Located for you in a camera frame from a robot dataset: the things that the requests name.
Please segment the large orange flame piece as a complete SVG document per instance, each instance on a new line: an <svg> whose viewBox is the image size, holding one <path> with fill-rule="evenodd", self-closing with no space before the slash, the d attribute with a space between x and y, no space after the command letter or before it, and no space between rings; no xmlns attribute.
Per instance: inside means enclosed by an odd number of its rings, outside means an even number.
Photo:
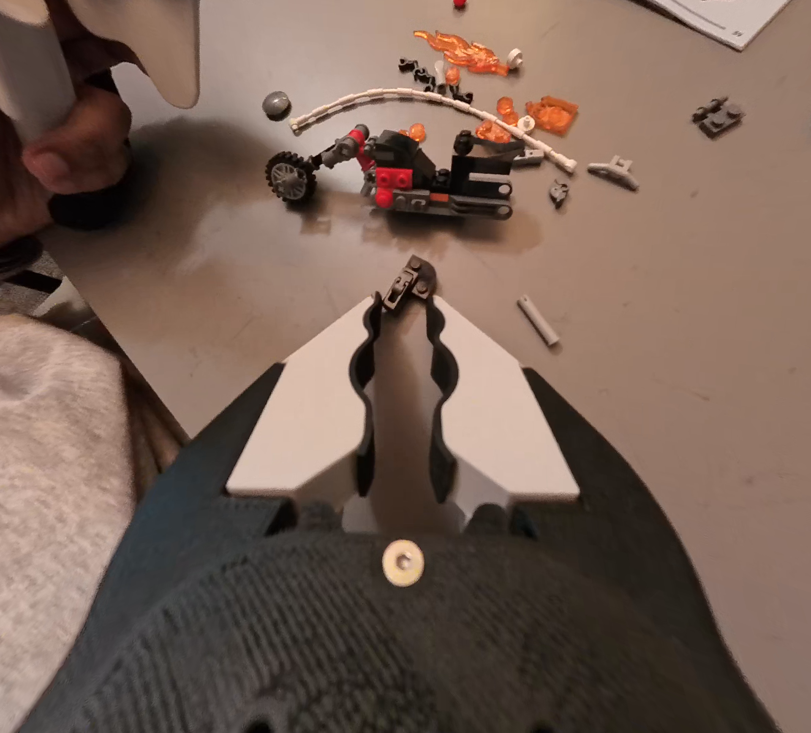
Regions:
<svg viewBox="0 0 811 733"><path fill-rule="evenodd" d="M476 74L490 74L506 77L511 69L502 62L493 50L477 42L469 42L451 33L415 30L413 35L423 39L431 49L440 52L449 63L466 68Z"/></svg>

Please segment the person's left hand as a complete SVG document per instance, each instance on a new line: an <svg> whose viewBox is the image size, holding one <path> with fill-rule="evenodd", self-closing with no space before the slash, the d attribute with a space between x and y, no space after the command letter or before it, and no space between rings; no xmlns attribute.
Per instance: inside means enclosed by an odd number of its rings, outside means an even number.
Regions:
<svg viewBox="0 0 811 733"><path fill-rule="evenodd" d="M11 121L1 125L1 245L58 223L95 230L123 211L120 186L131 163L131 112L109 71L142 68L119 41L90 33L66 0L46 0L76 92L64 123L22 146Z"/></svg>

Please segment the black lego wheel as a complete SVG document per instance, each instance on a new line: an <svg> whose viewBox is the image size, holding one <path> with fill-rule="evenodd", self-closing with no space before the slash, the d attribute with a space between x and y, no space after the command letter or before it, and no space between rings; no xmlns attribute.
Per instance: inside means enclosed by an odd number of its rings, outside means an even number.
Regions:
<svg viewBox="0 0 811 733"><path fill-rule="evenodd" d="M279 151L266 164L265 178L274 194L285 204L304 205L316 192L316 167L291 151Z"/></svg>

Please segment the dark grey lego plate piece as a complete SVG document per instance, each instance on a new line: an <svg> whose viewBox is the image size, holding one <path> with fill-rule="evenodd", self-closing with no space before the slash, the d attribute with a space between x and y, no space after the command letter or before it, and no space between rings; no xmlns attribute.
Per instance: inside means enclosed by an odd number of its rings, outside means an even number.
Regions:
<svg viewBox="0 0 811 733"><path fill-rule="evenodd" d="M744 118L745 111L728 96L714 98L692 114L692 122L711 140L737 128Z"/></svg>

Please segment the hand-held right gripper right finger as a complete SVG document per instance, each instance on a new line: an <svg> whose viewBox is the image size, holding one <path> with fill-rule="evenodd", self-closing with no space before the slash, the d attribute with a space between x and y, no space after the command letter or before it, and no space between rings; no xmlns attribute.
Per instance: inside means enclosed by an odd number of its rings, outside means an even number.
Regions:
<svg viewBox="0 0 811 733"><path fill-rule="evenodd" d="M439 296L426 302L431 379L441 391L431 424L436 501L469 522L482 505L573 503L580 488L526 369Z"/></svg>

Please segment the black red lego motorcycle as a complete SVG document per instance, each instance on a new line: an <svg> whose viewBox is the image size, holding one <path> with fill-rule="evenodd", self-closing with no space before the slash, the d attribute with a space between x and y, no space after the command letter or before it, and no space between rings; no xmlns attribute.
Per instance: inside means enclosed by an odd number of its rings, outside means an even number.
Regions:
<svg viewBox="0 0 811 733"><path fill-rule="evenodd" d="M524 150L521 141L497 144L462 130L450 166L440 168L408 135L394 130L372 135L359 124L305 158L316 173L357 162L361 197L383 212L505 221L512 216L512 160Z"/></svg>

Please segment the light grey bracket piece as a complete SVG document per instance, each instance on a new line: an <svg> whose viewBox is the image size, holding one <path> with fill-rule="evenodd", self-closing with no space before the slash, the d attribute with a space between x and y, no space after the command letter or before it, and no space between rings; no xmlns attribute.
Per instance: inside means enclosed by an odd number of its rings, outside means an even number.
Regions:
<svg viewBox="0 0 811 733"><path fill-rule="evenodd" d="M631 172L632 165L632 160L615 155L609 161L589 163L586 170L589 174L636 192L639 190L640 184Z"/></svg>

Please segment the orange faceted lego piece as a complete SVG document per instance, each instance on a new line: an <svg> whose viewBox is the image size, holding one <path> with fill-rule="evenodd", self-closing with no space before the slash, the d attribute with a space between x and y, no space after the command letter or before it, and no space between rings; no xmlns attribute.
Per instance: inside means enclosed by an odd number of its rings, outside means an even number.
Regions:
<svg viewBox="0 0 811 733"><path fill-rule="evenodd" d="M542 96L540 100L528 100L525 111L535 123L535 127L556 136L566 136L577 116L577 103L553 97Z"/></svg>

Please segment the dark grey lego hinge piece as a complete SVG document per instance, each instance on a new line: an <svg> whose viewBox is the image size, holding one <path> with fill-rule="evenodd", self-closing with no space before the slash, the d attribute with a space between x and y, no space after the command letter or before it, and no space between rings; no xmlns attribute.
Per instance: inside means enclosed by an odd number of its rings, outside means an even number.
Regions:
<svg viewBox="0 0 811 733"><path fill-rule="evenodd" d="M383 309L396 314L409 297L425 302L435 293L437 282L434 266L417 255L411 255L392 282L388 292L383 296Z"/></svg>

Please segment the light grey lego pin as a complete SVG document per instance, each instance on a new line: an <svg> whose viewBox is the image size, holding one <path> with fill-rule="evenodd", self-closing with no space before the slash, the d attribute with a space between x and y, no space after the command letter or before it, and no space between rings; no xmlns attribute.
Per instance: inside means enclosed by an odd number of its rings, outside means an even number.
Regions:
<svg viewBox="0 0 811 733"><path fill-rule="evenodd" d="M518 298L517 306L548 347L554 347L560 343L559 335L544 318L529 296L522 295Z"/></svg>

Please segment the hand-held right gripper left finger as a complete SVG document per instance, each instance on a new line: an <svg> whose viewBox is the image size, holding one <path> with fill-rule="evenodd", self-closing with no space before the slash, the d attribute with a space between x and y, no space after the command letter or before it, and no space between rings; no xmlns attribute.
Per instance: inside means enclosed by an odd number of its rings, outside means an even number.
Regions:
<svg viewBox="0 0 811 733"><path fill-rule="evenodd" d="M370 492L382 297L373 293L291 353L226 482L229 495L329 505Z"/></svg>

